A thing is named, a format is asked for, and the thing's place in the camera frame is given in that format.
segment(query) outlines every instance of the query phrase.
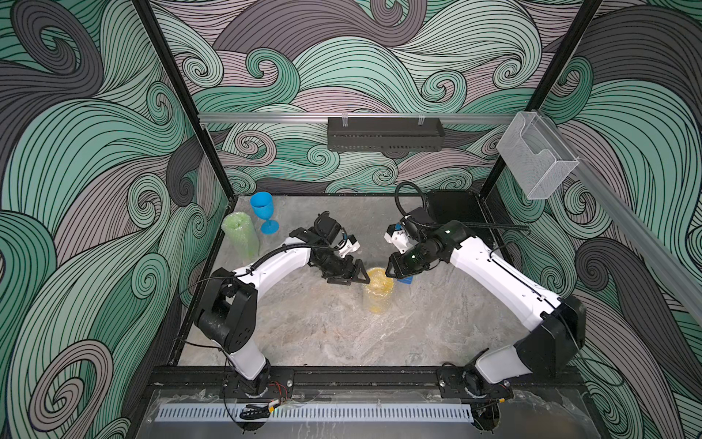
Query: clear acrylic holder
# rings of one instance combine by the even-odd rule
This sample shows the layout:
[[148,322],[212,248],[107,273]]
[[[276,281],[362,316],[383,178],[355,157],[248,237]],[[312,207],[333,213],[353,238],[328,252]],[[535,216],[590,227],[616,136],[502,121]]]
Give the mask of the clear acrylic holder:
[[527,199],[547,199],[578,166],[558,128],[537,112],[519,112],[497,150]]

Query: black metal frame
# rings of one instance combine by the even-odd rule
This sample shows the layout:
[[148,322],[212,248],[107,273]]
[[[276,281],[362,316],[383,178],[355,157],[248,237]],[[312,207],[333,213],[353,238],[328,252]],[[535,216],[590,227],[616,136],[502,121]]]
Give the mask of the black metal frame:
[[[315,366],[272,366],[272,376],[284,376],[292,380],[290,390],[296,400],[309,400],[322,392],[328,391],[439,391],[447,398],[460,399],[464,404],[476,400],[472,398],[455,397],[447,395],[446,382],[442,374],[461,374],[463,368],[454,366],[441,367],[315,367]],[[182,391],[190,388],[198,391],[203,388],[222,389],[220,397],[225,396],[223,384],[232,378],[224,367],[219,366],[161,366],[155,367],[151,377],[142,393],[139,402],[139,417],[131,420],[126,439],[135,437],[141,425],[149,403],[155,391]],[[555,378],[545,378],[535,374],[518,376],[510,379],[513,389],[529,391],[544,397],[552,389],[576,389],[583,398],[583,402],[602,439],[609,439],[609,430],[597,411],[595,402],[588,393],[581,375],[575,367],[567,367]],[[227,393],[227,398],[236,398],[236,391]]]
[[[238,196],[232,189],[229,183],[227,174],[218,159],[217,150],[212,142],[210,135],[206,132],[203,126],[199,123],[197,107],[187,90],[183,76],[176,65],[175,58],[166,43],[165,36],[157,22],[154,11],[152,10],[149,0],[132,0],[135,9],[137,10],[140,19],[146,29],[146,32],[151,39],[153,47],[163,63],[166,74],[171,81],[175,94],[177,95],[185,114],[190,121],[195,135],[197,136],[203,150],[208,157],[208,160],[213,167],[215,175],[221,184],[228,200],[226,214],[234,210]],[[566,67],[571,56],[573,55],[585,29],[590,24],[602,0],[584,0],[580,10],[578,11],[574,21],[572,22],[568,32],[564,35],[562,43],[558,48],[555,57],[549,64],[544,76],[536,87],[531,100],[527,104],[525,110],[537,110],[544,103],[550,89],[558,80],[561,71]],[[478,200],[481,211],[485,216],[486,221],[492,221],[491,212],[486,205],[486,198],[494,188],[502,170],[504,170],[505,162],[501,157],[493,166],[489,176],[483,183],[479,192]],[[274,195],[286,196],[329,196],[329,197],[392,197],[392,193],[381,194],[309,194],[309,193],[282,193]],[[415,194],[402,194],[402,196],[417,196]],[[223,240],[223,232],[220,230],[215,238],[215,242],[211,247],[210,254],[205,262],[200,280],[204,279],[213,269],[213,264],[219,248]],[[496,242],[502,246],[503,242],[499,233],[494,233]],[[196,292],[188,308],[183,323],[181,325],[178,340],[175,342],[171,356],[169,358],[169,366],[155,367],[152,371],[150,380],[143,392],[142,399],[139,403],[139,417],[132,419],[131,426],[127,433],[127,438],[133,438],[141,424],[145,411],[151,400],[152,394],[156,390],[166,389],[183,389],[183,388],[222,388],[223,382],[226,379],[236,379],[231,373],[227,372],[223,367],[183,367],[175,366],[183,351],[185,345],[182,340],[187,338],[190,332],[193,321],[194,309],[197,309],[201,299],[205,282],[199,284]],[[446,392],[439,382],[444,382],[440,379],[442,374],[460,373],[462,368],[459,367],[271,367],[272,376],[292,376],[295,391],[310,394],[310,392],[322,390],[411,390],[422,388],[425,390],[439,390]],[[602,418],[600,417],[597,408],[592,401],[592,398],[587,392],[587,388],[583,383],[580,374],[574,367],[568,368],[566,371],[558,374],[554,378],[543,378],[533,374],[517,377],[510,380],[512,386],[518,389],[532,391],[533,389],[545,388],[576,388],[583,395],[583,400],[588,408],[588,414],[592,418],[597,430],[603,438],[609,439],[609,431],[607,430]],[[470,398],[461,398],[463,402],[470,403]]]
[[217,149],[212,142],[212,138],[200,125],[200,119],[197,116],[197,106],[195,105],[195,101],[192,99],[190,92],[187,90],[185,80],[180,74],[180,70],[176,64],[176,59],[173,57],[171,48],[168,47],[166,37],[159,26],[149,0],[132,0],[132,3],[134,4],[134,8],[136,9],[139,18],[141,19],[141,23],[146,29],[146,33],[149,35],[149,39],[151,40],[151,44],[153,45],[156,54],[159,56],[161,63],[164,65],[166,75],[173,85],[175,95],[178,97],[180,104],[183,106],[185,115],[192,125],[192,129],[197,136],[197,140],[199,140],[200,145],[205,151],[205,155],[207,155],[207,159],[210,161],[210,165],[212,166],[220,185],[222,185],[222,190],[224,190],[224,193],[227,195],[227,199],[230,202],[236,202],[237,194],[234,192],[232,185],[229,183],[229,178],[227,178],[227,173],[222,166],[222,162],[220,162],[219,158],[217,157]]
[[[529,99],[529,102],[526,104],[524,111],[538,110],[546,101],[549,92],[551,92],[551,88],[556,84],[561,72],[566,65],[568,65],[581,38],[583,38],[583,34],[585,34],[585,30],[590,25],[592,18],[595,17],[595,13],[601,3],[602,0],[583,1],[583,4],[580,6],[580,9],[578,9],[578,13],[568,28],[568,32],[563,36],[563,40],[560,46],[558,46],[556,55],[546,68],[546,72],[541,77],[538,86],[534,89],[534,94],[531,95],[531,99]],[[495,184],[497,184],[498,178],[502,175],[505,166],[505,160],[501,156],[498,157],[497,162],[492,166],[490,174],[487,176],[485,183],[483,183],[480,189],[480,198],[486,199],[488,195],[490,195]]]

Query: green bubble wrap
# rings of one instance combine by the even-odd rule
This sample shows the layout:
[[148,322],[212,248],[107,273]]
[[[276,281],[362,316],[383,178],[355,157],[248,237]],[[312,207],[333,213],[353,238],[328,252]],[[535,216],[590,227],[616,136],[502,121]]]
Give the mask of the green bubble wrap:
[[224,217],[222,230],[234,244],[242,261],[254,262],[258,256],[258,236],[253,228],[251,217],[244,212],[234,212]]

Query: yellow bubble wrap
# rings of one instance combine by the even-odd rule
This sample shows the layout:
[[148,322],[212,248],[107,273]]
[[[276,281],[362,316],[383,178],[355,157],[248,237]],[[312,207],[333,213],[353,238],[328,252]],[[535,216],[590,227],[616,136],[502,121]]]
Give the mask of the yellow bubble wrap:
[[371,283],[363,286],[363,306],[373,314],[382,314],[390,307],[395,280],[385,276],[385,269],[375,267],[368,270]]

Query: metal bracket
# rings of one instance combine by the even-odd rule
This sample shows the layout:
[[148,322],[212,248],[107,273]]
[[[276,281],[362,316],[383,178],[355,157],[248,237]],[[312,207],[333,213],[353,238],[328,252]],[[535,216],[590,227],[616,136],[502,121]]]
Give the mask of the metal bracket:
[[259,385],[258,382],[253,383],[252,381],[247,381],[243,379],[241,375],[230,369],[225,375],[225,383],[227,385],[224,386],[223,396],[225,398],[236,398],[239,400],[274,400],[281,396],[286,396],[287,391],[287,397],[292,398],[295,371],[293,369],[268,367],[270,373],[267,378],[262,377],[262,382],[260,383],[261,388],[265,386],[262,395],[253,395],[252,393],[252,387]]
[[457,367],[442,367],[437,371],[439,390],[442,398],[475,398],[468,393],[468,387],[463,379],[463,369]]

